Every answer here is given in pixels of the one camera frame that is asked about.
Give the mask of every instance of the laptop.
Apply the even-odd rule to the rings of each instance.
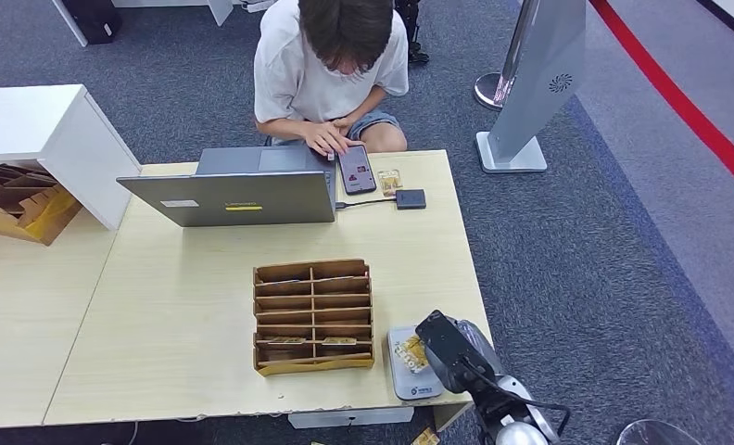
[[[335,164],[303,145],[209,148],[193,175],[116,181],[182,227],[335,220]]]

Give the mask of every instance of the red line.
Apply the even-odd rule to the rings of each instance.
[[[670,76],[656,63],[651,54],[642,46],[638,38],[618,17],[607,0],[590,0],[590,3],[613,32],[613,35],[635,61],[645,77],[653,84],[664,100],[677,115],[697,134],[697,137],[711,149],[734,176],[734,144],[697,108],[678,88]]]

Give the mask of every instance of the logo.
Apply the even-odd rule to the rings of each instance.
[[[559,74],[550,81],[547,87],[553,93],[562,93],[569,89],[574,81],[571,74]]]
[[[430,394],[432,392],[433,392],[433,389],[430,388],[430,387],[426,387],[426,388],[413,387],[413,388],[411,388],[411,395],[412,396],[415,396],[416,394]]]

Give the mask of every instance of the person's hand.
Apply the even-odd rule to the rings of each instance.
[[[302,135],[304,136],[304,142],[321,156],[327,156],[335,151],[342,155],[348,152],[349,146],[361,144],[346,138],[331,122],[308,122]]]
[[[332,121],[332,124],[337,127],[337,130],[339,130],[340,134],[343,136],[348,135],[350,127],[352,127],[354,123],[356,123],[356,120],[351,119],[349,116]]]

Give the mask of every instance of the cardboard box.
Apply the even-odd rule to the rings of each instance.
[[[81,207],[47,172],[0,165],[0,235],[50,246]]]
[[[279,264],[253,275],[253,361],[261,375],[373,366],[373,292],[364,260]]]

